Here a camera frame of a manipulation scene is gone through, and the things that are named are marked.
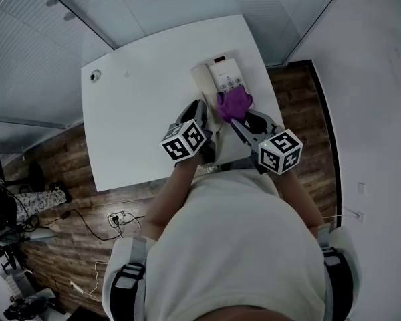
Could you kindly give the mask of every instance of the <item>wall socket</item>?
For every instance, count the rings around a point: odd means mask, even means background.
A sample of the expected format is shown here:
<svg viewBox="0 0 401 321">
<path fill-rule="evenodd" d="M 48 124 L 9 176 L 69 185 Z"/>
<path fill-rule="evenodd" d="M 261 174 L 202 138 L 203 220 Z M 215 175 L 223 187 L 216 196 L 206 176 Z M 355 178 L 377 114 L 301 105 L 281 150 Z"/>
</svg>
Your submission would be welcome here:
<svg viewBox="0 0 401 321">
<path fill-rule="evenodd" d="M 366 214 L 362 213 L 361 211 L 357 211 L 356 212 L 356 219 L 360 222 L 360 223 L 364 223 L 366 222 Z"/>
<path fill-rule="evenodd" d="M 358 194 L 367 196 L 367 186 L 363 182 L 358 182 Z"/>
<path fill-rule="evenodd" d="M 118 213 L 107 213 L 107 219 L 110 219 L 111 215 L 113 215 L 113 217 L 118 217 L 119 223 L 129 222 L 133 219 L 133 216 L 131 216 L 131 214 L 121 211 Z"/>
</svg>

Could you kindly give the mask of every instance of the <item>black strap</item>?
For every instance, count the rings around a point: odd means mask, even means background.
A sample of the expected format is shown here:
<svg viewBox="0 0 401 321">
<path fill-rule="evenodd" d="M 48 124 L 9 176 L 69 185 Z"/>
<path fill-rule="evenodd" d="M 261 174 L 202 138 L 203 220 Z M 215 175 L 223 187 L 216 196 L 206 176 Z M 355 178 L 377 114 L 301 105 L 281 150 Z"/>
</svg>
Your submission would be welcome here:
<svg viewBox="0 0 401 321">
<path fill-rule="evenodd" d="M 333 321 L 344 321 L 354 301 L 352 273 L 344 255 L 333 247 L 323 249 L 323 256 L 333 286 Z"/>
<path fill-rule="evenodd" d="M 141 263 L 128 263 L 116 274 L 110 291 L 110 311 L 114 321 L 134 321 L 138 282 L 145 271 Z"/>
</svg>

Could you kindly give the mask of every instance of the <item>plug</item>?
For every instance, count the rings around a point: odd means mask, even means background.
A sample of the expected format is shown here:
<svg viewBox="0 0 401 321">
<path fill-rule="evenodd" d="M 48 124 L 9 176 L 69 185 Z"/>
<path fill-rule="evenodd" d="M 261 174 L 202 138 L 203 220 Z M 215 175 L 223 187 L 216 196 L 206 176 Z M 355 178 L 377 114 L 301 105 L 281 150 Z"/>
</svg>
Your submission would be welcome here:
<svg viewBox="0 0 401 321">
<path fill-rule="evenodd" d="M 70 286 L 77 290 L 79 293 L 84 294 L 85 292 L 83 291 L 83 289 L 81 287 L 79 287 L 76 283 L 74 283 L 73 281 L 70 281 Z"/>
<path fill-rule="evenodd" d="M 366 222 L 366 215 L 361 211 L 357 211 L 355 219 L 357 219 L 360 223 L 364 223 Z"/>
<path fill-rule="evenodd" d="M 112 221 L 114 222 L 114 225 L 119 225 L 119 216 L 114 216 L 112 217 Z"/>
<path fill-rule="evenodd" d="M 61 219 L 65 220 L 70 216 L 72 211 L 66 211 L 63 215 L 61 215 Z"/>
</svg>

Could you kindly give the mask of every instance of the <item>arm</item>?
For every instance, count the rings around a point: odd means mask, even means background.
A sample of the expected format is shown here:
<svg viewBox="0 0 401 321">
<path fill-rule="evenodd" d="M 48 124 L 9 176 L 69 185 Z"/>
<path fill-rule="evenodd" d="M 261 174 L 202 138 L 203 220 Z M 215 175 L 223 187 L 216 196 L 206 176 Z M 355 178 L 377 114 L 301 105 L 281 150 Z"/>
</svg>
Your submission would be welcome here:
<svg viewBox="0 0 401 321">
<path fill-rule="evenodd" d="M 175 166 L 171 177 L 154 198 L 146 213 L 141 227 L 142 236 L 159 239 L 169 221 L 186 202 L 198 164 L 199 154 L 196 154 Z"/>
<path fill-rule="evenodd" d="M 275 184 L 283 200 L 293 207 L 313 236 L 317 237 L 318 226 L 323 224 L 322 215 L 294 171 L 289 170 L 275 178 Z"/>
</svg>

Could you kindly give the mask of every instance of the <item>strap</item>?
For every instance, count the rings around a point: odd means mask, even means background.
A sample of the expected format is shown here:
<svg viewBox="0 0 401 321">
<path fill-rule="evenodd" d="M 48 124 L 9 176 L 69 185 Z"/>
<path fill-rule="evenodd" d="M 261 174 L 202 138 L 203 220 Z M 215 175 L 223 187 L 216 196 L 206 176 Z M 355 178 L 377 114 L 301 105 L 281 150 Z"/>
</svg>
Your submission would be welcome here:
<svg viewBox="0 0 401 321">
<path fill-rule="evenodd" d="M 342 252 L 333 247 L 323 248 L 322 251 L 326 270 L 325 302 L 331 301 L 332 298 L 331 307 L 325 305 L 325 316 L 329 317 L 329 309 L 331 308 L 332 318 L 324 317 L 324 320 L 344 321 L 348 317 L 353 303 L 352 273 Z"/>
<path fill-rule="evenodd" d="M 143 321 L 146 295 L 147 244 L 135 237 L 129 262 L 116 273 L 110 291 L 110 311 L 113 321 Z"/>
</svg>

